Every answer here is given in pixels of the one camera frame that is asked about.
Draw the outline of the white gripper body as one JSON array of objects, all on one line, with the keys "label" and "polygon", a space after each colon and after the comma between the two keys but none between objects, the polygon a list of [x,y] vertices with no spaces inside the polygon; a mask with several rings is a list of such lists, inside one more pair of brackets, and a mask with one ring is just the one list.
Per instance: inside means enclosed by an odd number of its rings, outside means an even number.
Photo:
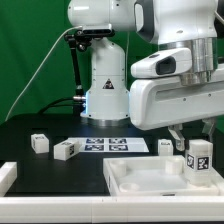
[{"label": "white gripper body", "polygon": [[136,80],[130,89],[130,119],[150,130],[224,114],[224,74],[209,83],[184,87],[178,77]]}]

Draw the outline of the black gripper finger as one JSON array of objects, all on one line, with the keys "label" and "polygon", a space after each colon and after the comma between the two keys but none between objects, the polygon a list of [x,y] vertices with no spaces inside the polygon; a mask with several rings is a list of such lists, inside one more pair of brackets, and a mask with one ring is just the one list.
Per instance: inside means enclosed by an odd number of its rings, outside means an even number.
[{"label": "black gripper finger", "polygon": [[204,123],[204,126],[203,126],[202,133],[206,134],[208,136],[209,141],[212,142],[213,133],[216,128],[216,119],[214,117],[206,118],[206,119],[203,119],[203,123]]},{"label": "black gripper finger", "polygon": [[185,150],[185,138],[183,137],[181,131],[183,126],[181,124],[171,125],[168,127],[168,130],[172,137],[175,139],[176,149],[179,151]]}]

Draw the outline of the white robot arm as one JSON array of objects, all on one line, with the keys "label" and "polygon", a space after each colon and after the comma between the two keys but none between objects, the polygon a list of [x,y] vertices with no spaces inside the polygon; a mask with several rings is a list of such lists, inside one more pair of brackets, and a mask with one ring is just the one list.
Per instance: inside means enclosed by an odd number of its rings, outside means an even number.
[{"label": "white robot arm", "polygon": [[84,119],[165,127],[184,150],[183,124],[224,115],[224,0],[71,0],[68,18],[92,51]]}]

